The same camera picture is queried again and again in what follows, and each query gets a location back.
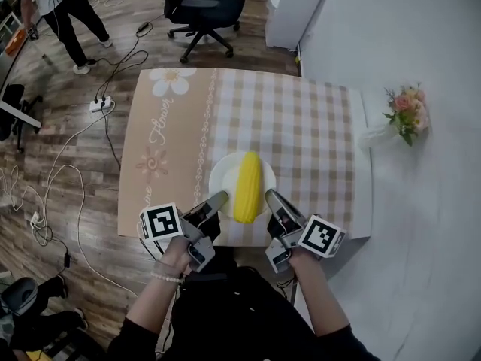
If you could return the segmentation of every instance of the flower vase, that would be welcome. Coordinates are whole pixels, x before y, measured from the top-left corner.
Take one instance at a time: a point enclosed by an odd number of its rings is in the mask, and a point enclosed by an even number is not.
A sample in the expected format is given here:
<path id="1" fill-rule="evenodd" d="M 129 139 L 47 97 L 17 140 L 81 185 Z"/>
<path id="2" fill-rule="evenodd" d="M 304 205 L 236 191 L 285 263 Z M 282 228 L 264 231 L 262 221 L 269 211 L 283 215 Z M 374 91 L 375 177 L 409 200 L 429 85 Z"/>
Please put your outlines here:
<path id="1" fill-rule="evenodd" d="M 386 123 L 375 127 L 369 127 L 359 137 L 358 146 L 361 149 L 377 147 L 396 137 L 399 137 L 399 131 L 394 124 Z"/>

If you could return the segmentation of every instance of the white plate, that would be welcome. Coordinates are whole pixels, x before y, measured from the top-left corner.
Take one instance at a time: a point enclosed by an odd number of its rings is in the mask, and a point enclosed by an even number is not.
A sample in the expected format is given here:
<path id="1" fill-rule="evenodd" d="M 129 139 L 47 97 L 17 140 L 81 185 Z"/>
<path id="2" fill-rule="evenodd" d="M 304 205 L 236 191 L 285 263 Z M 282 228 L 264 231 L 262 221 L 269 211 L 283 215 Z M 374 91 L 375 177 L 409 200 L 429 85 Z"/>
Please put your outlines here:
<path id="1" fill-rule="evenodd" d="M 235 192 L 237 189 L 237 179 L 241 169 L 242 160 L 246 155 L 243 151 L 238 151 L 230 155 L 224 156 L 214 166 L 209 178 L 209 194 L 213 195 L 219 191 L 225 190 L 228 193 L 228 201 L 220 209 L 225 215 L 234 218 Z M 276 176 L 272 171 L 272 167 L 266 161 L 261 159 L 261 193 L 259 194 L 259 209 L 257 215 L 262 214 L 268 204 L 265 201 L 264 194 L 269 189 L 276 188 Z"/>

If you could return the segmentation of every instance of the shoe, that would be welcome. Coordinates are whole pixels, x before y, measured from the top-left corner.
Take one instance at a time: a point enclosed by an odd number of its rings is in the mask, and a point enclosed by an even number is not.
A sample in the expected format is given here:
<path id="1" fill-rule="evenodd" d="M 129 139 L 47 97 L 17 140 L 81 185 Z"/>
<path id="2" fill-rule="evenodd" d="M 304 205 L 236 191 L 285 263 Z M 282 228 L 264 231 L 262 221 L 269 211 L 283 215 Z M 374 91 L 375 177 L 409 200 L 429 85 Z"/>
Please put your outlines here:
<path id="1" fill-rule="evenodd" d="M 74 74 L 77 75 L 85 75 L 90 72 L 90 66 L 88 64 L 82 65 L 79 67 L 78 65 L 74 65 Z"/>
<path id="2" fill-rule="evenodd" d="M 62 294 L 60 294 L 60 297 L 63 298 L 63 299 L 66 299 L 68 297 L 68 288 L 67 288 L 67 285 L 65 283 L 65 280 L 63 279 L 63 276 L 61 276 L 61 275 L 57 275 L 57 278 L 60 278 L 60 280 L 62 281 Z"/>
<path id="3" fill-rule="evenodd" d="M 87 323 L 86 319 L 85 319 L 85 314 L 83 313 L 83 311 L 81 311 L 80 309 L 75 309 L 74 310 L 75 313 L 77 313 L 80 318 L 82 319 L 82 324 L 83 324 L 83 327 L 81 328 L 82 330 L 87 330 L 89 328 L 89 323 Z"/>
<path id="4" fill-rule="evenodd" d="M 112 47 L 112 40 L 108 39 L 106 41 L 100 41 L 100 44 L 102 44 L 105 48 Z"/>

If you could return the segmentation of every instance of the checkered tablecloth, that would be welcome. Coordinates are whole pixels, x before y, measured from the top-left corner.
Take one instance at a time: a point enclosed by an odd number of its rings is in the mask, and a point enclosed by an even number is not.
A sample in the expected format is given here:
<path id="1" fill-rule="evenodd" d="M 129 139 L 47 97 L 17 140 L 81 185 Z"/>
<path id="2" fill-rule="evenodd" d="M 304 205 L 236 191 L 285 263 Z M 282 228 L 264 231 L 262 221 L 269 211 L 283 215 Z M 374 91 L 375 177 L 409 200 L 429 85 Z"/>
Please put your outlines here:
<path id="1" fill-rule="evenodd" d="M 277 190 L 306 216 L 319 213 L 348 230 L 352 223 L 354 154 L 348 90 L 299 77 L 219 70 L 211 109 L 203 193 L 210 171 L 235 151 L 269 162 Z M 217 244 L 264 246 L 270 213 L 252 224 L 221 216 Z"/>
<path id="2" fill-rule="evenodd" d="M 349 231 L 355 191 L 350 93 L 255 71 L 142 71 L 123 151 L 119 234 L 137 236 L 145 207 L 175 202 L 188 211 L 205 200 L 213 167 L 235 151 L 255 151 L 268 162 L 277 190 L 306 217 L 318 213 Z M 216 244 L 271 240 L 268 211 L 252 224 L 220 217 Z"/>

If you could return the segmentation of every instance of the corn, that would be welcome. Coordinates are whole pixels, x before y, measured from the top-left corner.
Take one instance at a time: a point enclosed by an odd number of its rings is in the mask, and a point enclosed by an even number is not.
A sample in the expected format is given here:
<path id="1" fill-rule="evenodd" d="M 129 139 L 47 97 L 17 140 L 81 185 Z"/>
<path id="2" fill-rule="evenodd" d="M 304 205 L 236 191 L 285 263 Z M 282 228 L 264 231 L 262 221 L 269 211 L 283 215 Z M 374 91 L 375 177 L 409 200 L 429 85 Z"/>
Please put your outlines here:
<path id="1" fill-rule="evenodd" d="M 256 153 L 246 153 L 240 166 L 234 202 L 234 219 L 252 223 L 257 217 L 261 186 L 261 160 Z"/>

